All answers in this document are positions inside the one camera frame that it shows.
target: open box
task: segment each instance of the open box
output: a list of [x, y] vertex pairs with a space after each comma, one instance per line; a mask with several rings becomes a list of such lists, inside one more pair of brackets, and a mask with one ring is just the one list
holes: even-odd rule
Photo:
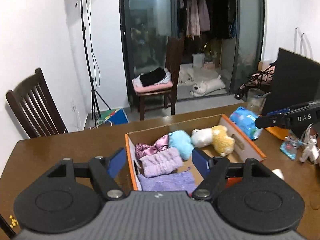
[[[191, 136], [191, 133], [194, 129], [210, 128], [216, 125], [223, 125], [227, 127], [228, 134], [230, 136], [232, 135], [235, 139], [236, 143], [234, 150], [230, 155], [227, 156], [231, 162], [242, 163], [247, 158], [255, 158], [258, 161], [262, 161], [266, 158], [266, 156], [255, 145], [255, 143], [252, 142], [249, 137], [245, 135], [225, 114], [197, 118], [147, 130], [130, 132], [125, 135], [125, 143], [133, 189], [142, 190], [137, 176], [141, 164], [135, 156], [136, 144], [145, 143], [148, 145], [153, 145], [160, 137], [177, 130], [184, 130]], [[201, 148], [201, 150], [203, 150], [210, 157], [218, 155], [212, 145]], [[199, 185], [203, 178], [192, 163], [191, 157], [187, 161], [183, 162], [183, 166], [179, 167], [177, 172], [183, 172], [187, 170], [192, 172], [192, 175], [195, 179], [195, 184]]]

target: blue snack bag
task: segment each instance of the blue snack bag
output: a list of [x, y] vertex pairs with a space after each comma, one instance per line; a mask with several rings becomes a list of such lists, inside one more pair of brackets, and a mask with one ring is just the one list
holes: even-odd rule
[[236, 124], [251, 140], [258, 139], [262, 129], [255, 126], [255, 120], [258, 116], [243, 106], [234, 111], [230, 120]]

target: metal screw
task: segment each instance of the metal screw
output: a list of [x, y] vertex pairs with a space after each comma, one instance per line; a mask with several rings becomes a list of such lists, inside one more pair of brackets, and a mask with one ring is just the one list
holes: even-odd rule
[[107, 192], [107, 195], [111, 198], [120, 198], [123, 195], [123, 192], [119, 189], [112, 189]]
[[198, 189], [196, 192], [195, 192], [195, 195], [197, 197], [208, 197], [210, 195], [210, 191], [207, 190], [207, 189]]

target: black circular disc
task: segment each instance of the black circular disc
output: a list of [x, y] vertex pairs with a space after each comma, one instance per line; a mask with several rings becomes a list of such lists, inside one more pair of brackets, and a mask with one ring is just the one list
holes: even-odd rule
[[14, 213], [22, 228], [58, 234], [80, 228], [100, 210], [97, 194], [85, 185], [52, 178], [50, 183], [32, 184], [14, 202]]
[[283, 181], [256, 177], [225, 189], [217, 208], [223, 219], [242, 231], [275, 234], [298, 226], [304, 202]]

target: wooden table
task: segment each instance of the wooden table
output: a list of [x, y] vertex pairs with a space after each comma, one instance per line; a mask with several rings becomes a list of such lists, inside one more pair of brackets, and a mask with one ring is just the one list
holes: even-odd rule
[[[15, 197], [64, 157], [71, 157], [74, 162], [87, 162], [97, 155], [109, 156], [124, 147], [124, 135], [128, 132], [222, 113], [229, 116], [240, 105], [19, 141], [0, 179], [0, 213], [9, 222], [9, 215], [13, 215]], [[309, 240], [319, 240], [320, 210], [315, 210], [317, 207], [313, 209], [310, 204], [310, 198], [318, 196], [318, 201], [320, 199], [319, 169], [309, 163], [291, 161], [279, 150], [281, 141], [265, 130], [255, 143], [267, 156], [263, 164], [271, 170], [281, 169], [285, 181], [297, 190], [305, 201], [305, 213], [298, 232]], [[77, 181], [88, 185], [87, 179]], [[132, 189], [128, 165], [121, 170], [116, 181], [126, 192]], [[2, 231], [0, 239], [6, 239]]]

